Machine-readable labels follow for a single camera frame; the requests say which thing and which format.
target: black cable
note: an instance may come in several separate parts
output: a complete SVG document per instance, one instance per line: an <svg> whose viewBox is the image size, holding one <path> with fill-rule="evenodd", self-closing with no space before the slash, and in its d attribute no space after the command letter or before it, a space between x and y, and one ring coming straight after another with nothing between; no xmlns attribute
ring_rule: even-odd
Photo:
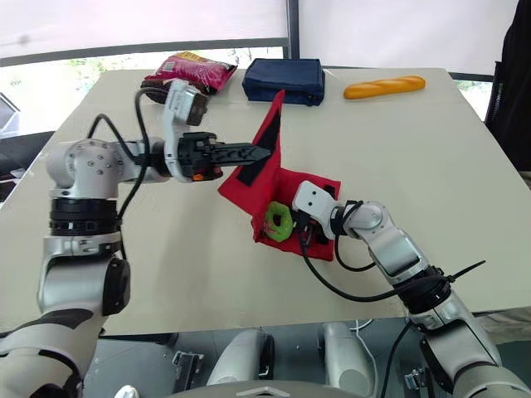
<svg viewBox="0 0 531 398"><path fill-rule="evenodd" d="M356 201L353 206L348 209L347 211L347 214L345 214L343 216L343 219L341 220L341 225L344 224L344 222L350 217L350 215L352 213L354 213L361 205L363 204L363 201ZM339 254L339 237L341 235L340 234L336 234L335 235L335 240L334 240L334 252L335 252L335 258L338 259L338 263L339 265L341 265L343 268L345 268L347 271L351 271L351 272L363 272L363 271L367 271L369 269L371 269L374 265L376 265L376 263L372 262L371 264L369 265L365 265L364 267L360 267L360 268L355 268L355 267L351 267L350 265L347 265L345 264L345 262L343 261L343 259L341 258L341 255Z"/></svg>
<svg viewBox="0 0 531 398"><path fill-rule="evenodd" d="M467 272L470 272L471 270L479 267L480 265L483 265L485 262L486 262L485 260L481 260L481 261L471 265L470 267L466 267L465 269L462 269L461 271L457 272L455 275L449 275L448 278L456 280L457 278L459 278L460 276L463 276Z"/></svg>
<svg viewBox="0 0 531 398"><path fill-rule="evenodd" d="M128 146L125 144L124 139L122 138L121 134L118 132L118 129L116 128L116 126L114 126L114 123L112 122L112 120L109 119L109 116L107 116L106 114L98 114L95 117L94 122L92 122L92 126L90 127L89 133L87 134L86 137L87 138L92 138L94 136L96 128L98 127L98 123L101 120L104 120L109 125L111 131L113 132L113 134L116 137L116 139L118 139L119 145L120 145L120 147L122 147L122 149L124 150L124 152L127 155L127 157L129 159L131 159L133 162L135 162L136 159L135 159L134 155L131 153L131 151L129 150Z"/></svg>
<svg viewBox="0 0 531 398"><path fill-rule="evenodd" d="M142 117L142 110L140 109L140 99L142 98L142 95L146 93L166 94L166 91L161 90L161 89L155 89L154 87L146 87L146 88L138 90L136 95L134 96L134 111L136 112L136 117L137 117L137 120L139 121L140 134L142 134L142 140L144 142L144 154L143 154L142 164L140 166L139 176L136 178L136 181L134 182L134 185L131 188L131 191L129 191L129 195L125 198L124 203L122 204L122 207L119 209L119 213L118 213L119 220L122 220L122 218L124 217L124 213L127 210L127 207L129 206L130 202L133 200L134 195L140 188L140 185L142 184L142 181L144 180L144 177L148 170L149 164L151 163L149 137L146 131L146 126L144 124L144 118Z"/></svg>
<svg viewBox="0 0 531 398"><path fill-rule="evenodd" d="M347 271L351 271L351 272L367 271L367 270L371 269L374 265L376 265L376 263L374 261L371 264L365 265L364 267L360 267L360 268L354 268L354 267L351 267L350 265L346 265L344 263L343 259L341 258L341 255L339 255L339 237L340 237L340 235L336 235L335 236L335 240L334 240L335 258L338 260L339 265L341 265Z"/></svg>
<svg viewBox="0 0 531 398"><path fill-rule="evenodd" d="M402 329L400 334L398 335L395 342L392 344L391 352L389 352L389 358L387 359L387 365L385 366L385 376L383 377L383 384L382 384L382 392L380 392L380 398L385 398L385 392L387 389L387 384L389 382L389 373L391 373L391 365L392 365L392 358L395 355L395 351L397 350L398 344L406 334L406 332L409 330L409 328L413 326L412 321L408 321L406 323L406 326Z"/></svg>
<svg viewBox="0 0 531 398"><path fill-rule="evenodd" d="M299 244L300 244L300 251L302 252L302 257L303 257L304 262L306 263L306 265L308 265L309 270L312 272L312 274L314 274L315 278L317 278L317 280L321 284L323 284L328 289L332 290L338 296L341 296L344 299L347 299L347 300L350 300L350 301L354 301L354 302L357 302L357 303L374 303L376 301L389 299L392 296L396 296L397 294L402 293L402 292L404 292L406 290L415 288L419 284L424 284L425 282L448 280L449 282L452 283L452 282L455 282L455 280L457 278L459 278L460 276L466 274L467 272L473 270L475 267L477 267L477 266L479 266L479 265L481 265L481 264L483 264L485 262L484 260L480 261L479 263L476 263L476 264L474 264L474 265L472 265L472 266L470 266L470 267L468 267L466 269L463 269L462 271L460 271L460 273L458 273L456 275L448 275L448 276L430 275L430 276L423 276L422 278L414 279L411 282L403 284L402 286L399 286L398 288L395 288L393 290L389 290L389 291L387 291L385 293L376 294L374 296L355 296L353 294L346 293L343 290L336 288L328 280L326 280L323 277L323 275L321 275L319 273L319 271L314 267L314 265L309 260L308 253L306 252L306 244L304 242L301 229L299 229L299 234L298 235L299 235Z"/></svg>

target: gray floor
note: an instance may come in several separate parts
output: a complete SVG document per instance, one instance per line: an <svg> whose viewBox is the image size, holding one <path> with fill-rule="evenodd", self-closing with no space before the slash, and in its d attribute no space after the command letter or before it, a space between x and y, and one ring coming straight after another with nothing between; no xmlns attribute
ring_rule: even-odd
<svg viewBox="0 0 531 398"><path fill-rule="evenodd" d="M319 324L305 324L264 328L275 339L275 379L324 383L324 366L319 359ZM377 360L378 372L383 375L387 356L396 336L404 326L404 319L378 319L360 332ZM204 386L223 349L240 330L180 333L171 346L147 342L100 340L95 359L85 379L84 397L114 397L123 385L135 386L142 398L168 396L173 390L177 351L205 354L202 372L192 387ZM418 349L420 334L412 329L402 340L394 360L387 396L418 397L402 383L402 375L422 364ZM504 364L528 385L531 384L531 342L512 342L499 346ZM445 397L444 391L437 391Z"/></svg>

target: snack bag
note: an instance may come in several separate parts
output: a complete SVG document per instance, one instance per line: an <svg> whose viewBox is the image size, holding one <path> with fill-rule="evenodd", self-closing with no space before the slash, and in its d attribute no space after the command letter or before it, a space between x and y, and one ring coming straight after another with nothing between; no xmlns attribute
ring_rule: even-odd
<svg viewBox="0 0 531 398"><path fill-rule="evenodd" d="M190 51L170 56L152 74L144 77L141 87L156 87L168 91L173 79L182 79L196 86L203 94L216 94L236 70L236 65L208 60ZM164 104L166 95L148 94L149 98Z"/></svg>

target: black strap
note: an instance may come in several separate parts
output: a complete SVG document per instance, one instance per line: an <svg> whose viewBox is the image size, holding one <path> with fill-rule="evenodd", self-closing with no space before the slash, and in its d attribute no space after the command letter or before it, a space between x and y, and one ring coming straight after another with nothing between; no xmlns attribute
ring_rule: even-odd
<svg viewBox="0 0 531 398"><path fill-rule="evenodd" d="M275 151L276 140L280 133L280 110L276 111L275 116L265 128L264 133L261 135L260 139L256 143L257 147L262 147L269 149L271 153ZM270 157L263 158L258 162L252 163L248 166L243 166L236 176L238 180L246 184L248 187L256 180L258 175L261 173L262 169L266 166L267 161Z"/></svg>

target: yellow bread toy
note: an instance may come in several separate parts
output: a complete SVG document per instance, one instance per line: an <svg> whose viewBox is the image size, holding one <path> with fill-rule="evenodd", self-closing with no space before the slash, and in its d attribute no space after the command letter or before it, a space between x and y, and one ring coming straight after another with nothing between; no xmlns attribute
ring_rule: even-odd
<svg viewBox="0 0 531 398"><path fill-rule="evenodd" d="M366 81L348 86L343 92L347 100L403 93L407 91L421 90L426 87L426 81L420 76L403 76L395 79L383 79Z"/></svg>

